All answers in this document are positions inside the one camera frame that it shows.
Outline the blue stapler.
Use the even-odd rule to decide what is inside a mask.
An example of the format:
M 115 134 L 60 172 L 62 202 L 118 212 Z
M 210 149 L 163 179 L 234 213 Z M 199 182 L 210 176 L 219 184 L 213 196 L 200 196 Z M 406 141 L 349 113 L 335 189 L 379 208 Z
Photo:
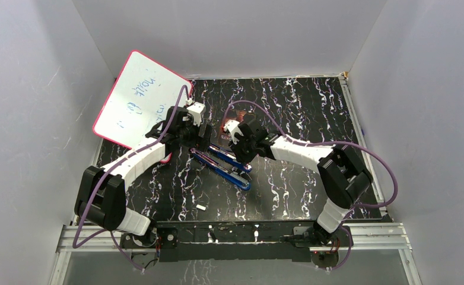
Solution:
M 239 163 L 231 152 L 215 144 L 210 144 L 206 151 L 199 151 L 196 148 L 191 148 L 189 151 L 199 162 L 241 190 L 250 189 L 251 183 L 241 174 L 251 172 L 253 167 L 247 163 Z

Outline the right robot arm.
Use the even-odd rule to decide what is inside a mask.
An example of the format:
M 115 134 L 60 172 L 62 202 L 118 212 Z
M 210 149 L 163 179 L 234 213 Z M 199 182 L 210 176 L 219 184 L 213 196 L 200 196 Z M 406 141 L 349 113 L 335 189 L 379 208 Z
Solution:
M 297 164 L 319 174 L 327 200 L 314 223 L 315 240 L 329 246 L 338 238 L 338 227 L 359 197 L 371 186 L 373 177 L 349 145 L 311 146 L 289 136 L 268 132 L 257 119 L 228 121 L 229 147 L 239 163 L 265 157 Z

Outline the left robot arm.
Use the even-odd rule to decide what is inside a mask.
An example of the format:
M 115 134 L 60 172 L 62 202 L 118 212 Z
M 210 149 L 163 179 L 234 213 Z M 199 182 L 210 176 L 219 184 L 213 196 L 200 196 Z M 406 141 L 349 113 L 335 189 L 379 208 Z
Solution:
M 139 144 L 121 158 L 102 167 L 85 169 L 74 212 L 108 231 L 131 233 L 143 247 L 153 246 L 158 232 L 152 220 L 126 206 L 126 191 L 152 165 L 179 147 L 206 150 L 212 126 L 203 124 L 202 103 L 172 106 L 166 119 L 157 122 Z

